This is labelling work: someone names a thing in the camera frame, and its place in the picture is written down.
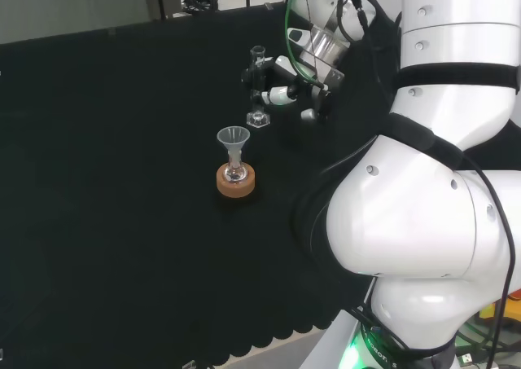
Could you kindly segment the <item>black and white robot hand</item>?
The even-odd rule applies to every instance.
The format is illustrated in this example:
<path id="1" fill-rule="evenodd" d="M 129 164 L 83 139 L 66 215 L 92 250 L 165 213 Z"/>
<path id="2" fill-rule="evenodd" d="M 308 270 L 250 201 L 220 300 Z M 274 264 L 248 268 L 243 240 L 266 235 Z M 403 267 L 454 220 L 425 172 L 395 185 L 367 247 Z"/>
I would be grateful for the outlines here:
<path id="1" fill-rule="evenodd" d="M 304 121 L 325 120 L 334 104 L 334 93 L 339 90 L 344 74 L 331 68 L 326 75 L 323 90 L 301 81 L 291 67 L 289 59 L 283 55 L 277 58 L 253 58 L 241 75 L 242 83 L 251 92 L 252 110 L 246 115 L 246 122 L 254 128 L 270 123 L 267 108 L 289 107 L 305 93 L 313 101 L 313 107 L 301 112 Z"/>

